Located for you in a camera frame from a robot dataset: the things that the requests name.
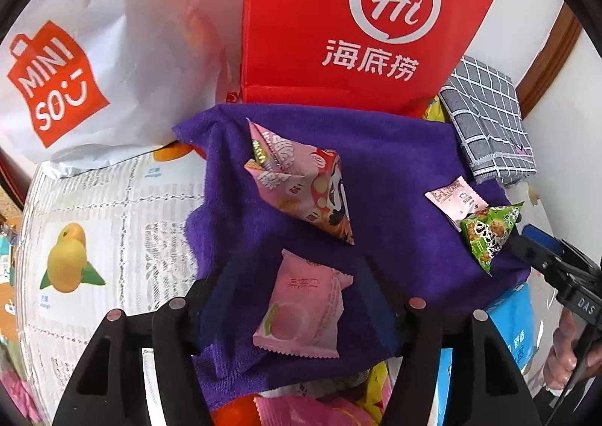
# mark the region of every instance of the pink wrapper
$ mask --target pink wrapper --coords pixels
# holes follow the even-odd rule
[[[253,344],[264,350],[309,358],[338,358],[341,291],[353,277],[282,250],[270,306]]]
[[[375,426],[369,414],[345,399],[323,404],[309,397],[256,397],[261,426]]]
[[[451,185],[424,195],[441,209],[458,231],[460,221],[489,206],[461,176]]]
[[[353,244],[341,158],[288,140],[249,120],[255,158],[245,169],[264,201],[297,219]]]

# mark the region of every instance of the snack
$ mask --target snack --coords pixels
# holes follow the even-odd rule
[[[491,260],[502,250],[517,222],[523,202],[488,207],[460,222],[462,234],[481,268],[491,275]]]
[[[282,250],[270,305],[253,344],[264,350],[310,358],[338,358],[341,291],[353,277]]]
[[[341,398],[332,404],[323,404],[309,397],[256,397],[255,405],[263,426],[375,425],[368,413]]]
[[[385,362],[380,362],[371,368],[368,374],[366,393],[355,404],[364,409],[377,424],[380,424],[391,394],[389,370]]]
[[[297,219],[353,244],[341,158],[288,140],[249,120],[255,158],[246,162],[260,197]]]
[[[488,206],[461,176],[451,185],[426,192],[424,195],[441,209],[458,232],[461,220]]]
[[[365,370],[352,377],[338,377],[337,379],[312,380],[299,384],[285,385],[278,389],[261,392],[261,397],[268,399],[272,397],[282,397],[283,395],[296,395],[298,397],[311,397],[319,399],[321,397],[331,396],[338,392],[358,388],[368,380],[369,370]]]
[[[429,106],[422,114],[423,120],[432,120],[433,122],[447,122],[449,117],[445,109],[441,106],[441,98],[438,94],[430,101]]]

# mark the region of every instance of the fabric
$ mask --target fabric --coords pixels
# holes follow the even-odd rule
[[[496,179],[505,185],[537,173],[508,76],[465,55],[439,96],[477,183]]]
[[[492,2],[245,0],[243,96],[420,117]]]
[[[244,164],[252,157],[247,122],[297,142],[341,155],[355,246],[266,204]],[[215,342],[196,360],[210,408],[231,398],[291,383],[350,376],[392,356],[376,330],[381,316],[369,289],[370,273],[357,263],[370,256],[411,296],[447,312],[483,308],[524,281],[529,269],[504,248],[489,277],[464,247],[445,214],[424,194],[458,176],[471,180],[451,125],[392,114],[296,105],[219,105],[175,128],[179,140],[207,153],[205,203],[186,222],[199,277],[237,253],[251,254],[232,280],[236,291]],[[476,187],[491,205],[507,205],[494,181]],[[266,313],[282,249],[354,276],[343,292],[339,359],[306,359],[254,347]]]

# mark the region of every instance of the human hand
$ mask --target human hand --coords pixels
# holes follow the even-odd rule
[[[573,313],[567,308],[562,309],[558,329],[554,332],[553,346],[544,366],[544,380],[550,389],[563,389],[571,373],[577,366],[577,358],[573,346],[579,341],[577,322]],[[598,374],[602,367],[602,343],[592,347],[588,354],[588,365],[582,379],[590,379]]]

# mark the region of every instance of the white lace tablecloth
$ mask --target white lace tablecloth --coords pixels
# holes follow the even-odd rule
[[[203,203],[205,168],[193,151],[168,162],[149,153],[58,181],[36,173],[23,214],[16,307],[23,361],[47,425],[107,311],[156,310],[196,279],[184,223]],[[71,294],[40,290],[49,249],[70,222],[85,229],[88,260],[106,285],[81,284]],[[152,351],[143,359],[151,419],[164,425]]]

